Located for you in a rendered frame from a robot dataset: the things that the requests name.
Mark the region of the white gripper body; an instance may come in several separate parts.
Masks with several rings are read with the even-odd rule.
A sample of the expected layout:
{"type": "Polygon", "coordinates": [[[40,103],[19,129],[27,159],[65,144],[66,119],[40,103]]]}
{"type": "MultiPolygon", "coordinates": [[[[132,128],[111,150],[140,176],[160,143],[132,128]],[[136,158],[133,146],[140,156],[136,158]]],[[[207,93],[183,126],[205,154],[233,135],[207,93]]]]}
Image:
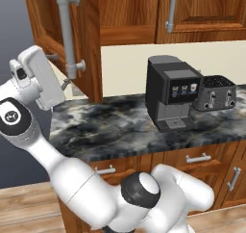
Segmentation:
{"type": "Polygon", "coordinates": [[[31,46],[21,52],[17,59],[27,75],[36,79],[41,89],[37,104],[42,110],[48,111],[65,100],[62,86],[41,47],[31,46]]]}

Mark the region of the open wooden cabinet door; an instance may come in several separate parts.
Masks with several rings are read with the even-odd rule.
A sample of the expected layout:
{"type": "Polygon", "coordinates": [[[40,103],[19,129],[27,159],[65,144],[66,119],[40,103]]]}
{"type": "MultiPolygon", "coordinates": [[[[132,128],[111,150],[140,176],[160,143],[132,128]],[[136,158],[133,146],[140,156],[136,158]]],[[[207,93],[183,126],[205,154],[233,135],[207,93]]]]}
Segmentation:
{"type": "MultiPolygon", "coordinates": [[[[27,11],[36,45],[47,55],[58,54],[55,66],[66,75],[66,58],[62,38],[61,18],[56,0],[26,0],[27,11]]],[[[99,1],[80,0],[70,3],[69,21],[75,63],[86,62],[86,70],[77,72],[73,83],[90,102],[101,102],[102,68],[99,24],[99,1]]]]}

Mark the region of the closed wooden cabinet door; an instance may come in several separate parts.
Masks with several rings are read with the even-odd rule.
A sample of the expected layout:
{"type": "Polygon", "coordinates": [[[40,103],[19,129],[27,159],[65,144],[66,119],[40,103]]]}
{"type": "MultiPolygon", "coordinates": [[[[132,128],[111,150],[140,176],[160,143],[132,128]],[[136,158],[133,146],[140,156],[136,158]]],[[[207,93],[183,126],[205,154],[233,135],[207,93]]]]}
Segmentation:
{"type": "Polygon", "coordinates": [[[246,40],[246,0],[176,0],[168,33],[170,0],[159,0],[155,43],[246,40]]]}

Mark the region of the wooden base cabinet door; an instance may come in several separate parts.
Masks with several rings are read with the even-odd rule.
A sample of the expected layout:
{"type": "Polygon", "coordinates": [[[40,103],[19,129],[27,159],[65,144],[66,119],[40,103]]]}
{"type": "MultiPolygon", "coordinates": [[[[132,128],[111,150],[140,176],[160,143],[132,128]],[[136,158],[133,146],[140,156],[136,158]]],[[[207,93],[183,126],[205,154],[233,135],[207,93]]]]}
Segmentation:
{"type": "Polygon", "coordinates": [[[246,161],[232,162],[224,178],[221,189],[214,202],[213,210],[233,207],[246,203],[246,161]],[[241,172],[235,182],[234,189],[230,192],[227,183],[234,176],[234,167],[241,168],[241,172]]]}

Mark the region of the black coffee machine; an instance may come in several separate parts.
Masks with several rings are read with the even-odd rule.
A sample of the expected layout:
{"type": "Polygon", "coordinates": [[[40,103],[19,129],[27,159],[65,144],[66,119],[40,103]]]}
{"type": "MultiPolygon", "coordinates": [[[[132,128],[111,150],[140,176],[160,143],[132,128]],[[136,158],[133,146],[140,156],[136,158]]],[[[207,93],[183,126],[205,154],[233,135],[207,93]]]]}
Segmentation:
{"type": "Polygon", "coordinates": [[[189,113],[202,82],[203,75],[177,57],[158,55],[148,58],[145,105],[161,133],[194,127],[189,113]]]}

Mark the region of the wooden drawer front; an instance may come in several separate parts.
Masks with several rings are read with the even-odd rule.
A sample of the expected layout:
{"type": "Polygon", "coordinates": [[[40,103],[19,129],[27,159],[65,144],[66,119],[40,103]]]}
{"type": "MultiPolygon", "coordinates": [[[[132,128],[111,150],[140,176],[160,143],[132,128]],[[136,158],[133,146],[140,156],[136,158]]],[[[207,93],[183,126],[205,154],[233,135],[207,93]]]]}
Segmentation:
{"type": "Polygon", "coordinates": [[[114,172],[102,174],[102,178],[111,185],[118,185],[123,178],[135,171],[150,171],[152,156],[150,154],[132,156],[126,158],[90,162],[93,169],[102,170],[109,167],[114,168],[114,172]]]}
{"type": "Polygon", "coordinates": [[[199,179],[207,179],[210,176],[224,174],[228,163],[224,162],[227,152],[226,144],[213,144],[200,147],[171,150],[164,153],[163,162],[183,172],[186,172],[199,179]],[[204,162],[188,164],[185,156],[190,158],[199,157],[202,153],[211,156],[211,159],[204,162]]]}

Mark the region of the dark grey toaster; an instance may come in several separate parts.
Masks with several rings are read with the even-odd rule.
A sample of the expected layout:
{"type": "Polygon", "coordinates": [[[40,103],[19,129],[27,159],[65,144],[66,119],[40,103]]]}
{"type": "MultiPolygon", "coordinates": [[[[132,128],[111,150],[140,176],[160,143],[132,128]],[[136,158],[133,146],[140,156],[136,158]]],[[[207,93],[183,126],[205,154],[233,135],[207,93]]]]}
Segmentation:
{"type": "Polygon", "coordinates": [[[236,84],[222,75],[205,76],[192,107],[199,112],[229,110],[236,103],[236,84]]]}

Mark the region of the wooden wall cabinet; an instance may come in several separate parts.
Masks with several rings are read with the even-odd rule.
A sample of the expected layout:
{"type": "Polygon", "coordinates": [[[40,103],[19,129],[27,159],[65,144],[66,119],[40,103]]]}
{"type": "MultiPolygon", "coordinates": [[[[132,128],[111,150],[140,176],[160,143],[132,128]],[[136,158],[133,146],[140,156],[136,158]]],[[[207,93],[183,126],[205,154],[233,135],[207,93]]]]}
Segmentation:
{"type": "Polygon", "coordinates": [[[159,0],[99,0],[102,45],[153,43],[159,0]]]}

